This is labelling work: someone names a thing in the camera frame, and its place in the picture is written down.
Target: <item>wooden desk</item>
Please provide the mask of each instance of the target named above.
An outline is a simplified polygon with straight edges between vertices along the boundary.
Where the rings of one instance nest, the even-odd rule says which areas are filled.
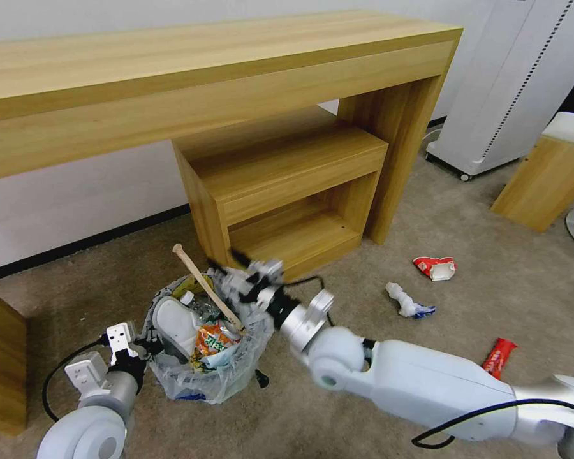
[[[340,99],[385,240],[461,28],[366,11],[0,43],[0,177]]]

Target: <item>baseboard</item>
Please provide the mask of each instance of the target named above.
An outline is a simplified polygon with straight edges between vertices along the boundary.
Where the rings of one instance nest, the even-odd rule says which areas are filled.
[[[55,261],[59,258],[72,255],[81,250],[88,249],[94,245],[104,244],[110,240],[120,238],[122,236],[134,233],[136,231],[143,230],[149,226],[154,226],[159,223],[164,223],[165,221],[172,220],[173,218],[180,217],[181,215],[188,214],[190,212],[189,204],[178,206],[165,210],[155,215],[145,217],[140,220],[133,221],[132,223],[127,223],[122,226],[104,231],[97,235],[93,235],[78,241],[71,242],[70,244],[62,245],[61,247],[56,247],[55,249],[48,250],[46,252],[39,253],[37,255],[32,255],[31,257],[24,258],[18,261],[9,263],[8,265],[0,266],[0,279],[11,274],[15,274],[21,271],[25,271],[30,268],[35,268],[50,261]]]
[[[431,120],[429,123],[427,123],[427,129],[433,128],[434,126],[437,126],[438,124],[442,124],[442,123],[444,123],[444,121],[446,121],[446,117],[440,117],[440,118],[436,118],[435,120]]]

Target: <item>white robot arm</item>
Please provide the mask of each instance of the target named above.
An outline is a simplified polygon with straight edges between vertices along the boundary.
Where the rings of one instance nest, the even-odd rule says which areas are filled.
[[[555,375],[513,387],[458,356],[398,340],[375,342],[340,326],[324,328],[333,296],[323,284],[305,308],[284,293],[280,262],[251,261],[237,252],[234,257],[254,283],[243,284],[224,270],[224,290],[238,286],[231,291],[234,300],[255,301],[274,318],[319,386],[369,398],[382,411],[433,428],[413,439],[416,446],[442,448],[453,437],[512,438],[557,444],[563,459],[574,459],[574,377]],[[438,432],[451,437],[440,444],[422,442]]]
[[[414,445],[437,449],[455,437],[513,438],[541,446],[556,444],[561,458],[574,459],[574,377],[555,375],[541,384],[513,387],[458,356],[398,340],[376,342],[341,326],[327,327],[334,297],[323,285],[307,308],[284,292],[288,284],[283,284],[280,261],[251,261],[237,252],[234,257],[247,267],[249,277],[215,265],[216,287],[223,296],[233,302],[254,302],[270,314],[316,384],[369,398],[382,411],[432,428],[413,439]],[[98,356],[88,354],[66,367],[82,394],[79,408],[49,430],[37,459],[120,457],[129,412],[142,384],[141,366],[133,363],[143,360],[134,355],[127,338],[125,345],[112,343],[112,349],[116,363],[118,349],[121,361],[129,366],[122,363],[115,371],[114,365],[114,371],[107,372]],[[439,444],[423,443],[438,432],[450,437]]]

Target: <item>floor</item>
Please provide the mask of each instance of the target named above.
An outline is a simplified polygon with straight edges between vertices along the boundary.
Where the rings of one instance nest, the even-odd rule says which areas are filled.
[[[471,182],[420,157],[384,245],[362,246],[319,270],[336,301],[334,321],[375,339],[401,339],[482,362],[497,337],[515,341],[504,370],[511,384],[551,372],[574,375],[574,242],[563,221],[536,234],[489,212],[514,172],[509,165]],[[204,257],[189,215],[68,258],[0,280],[0,296],[29,320],[29,428],[0,434],[0,458],[33,458],[51,426],[42,411],[41,382],[77,347],[110,324],[140,325],[154,292],[184,274],[170,249],[182,242]],[[455,257],[448,282],[432,283],[411,264],[415,256]],[[436,315],[404,319],[385,293],[398,282]],[[314,286],[295,290],[303,300]],[[147,458],[555,458],[508,440],[454,442],[440,451],[410,444],[422,427],[378,411],[369,401],[313,385],[275,335],[261,357],[270,386],[252,382],[223,405],[173,402],[149,371],[135,407],[128,459]],[[50,399],[58,415],[78,393],[60,375]]]

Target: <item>trash bag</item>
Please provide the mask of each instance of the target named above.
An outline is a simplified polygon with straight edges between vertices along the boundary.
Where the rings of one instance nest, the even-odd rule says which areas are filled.
[[[219,284],[214,282],[212,269],[204,273],[204,276],[207,280],[213,281],[209,283],[211,286]],[[193,276],[186,275],[155,294],[147,312],[142,336],[147,337],[149,332],[153,331],[153,310],[159,300],[169,295],[178,298],[179,293],[185,290],[190,290],[194,294],[202,292],[202,288],[197,285]],[[214,290],[225,302],[226,297],[221,289],[214,288]],[[208,404],[218,404],[223,403],[249,384],[255,373],[257,362],[274,332],[274,327],[271,318],[254,305],[239,302],[229,306],[242,321],[247,332],[241,338],[238,349],[227,365],[217,367],[214,371],[207,373],[195,372],[191,364],[183,364],[177,357],[166,354],[164,351],[154,355],[149,361],[151,370],[168,398],[202,400]]]

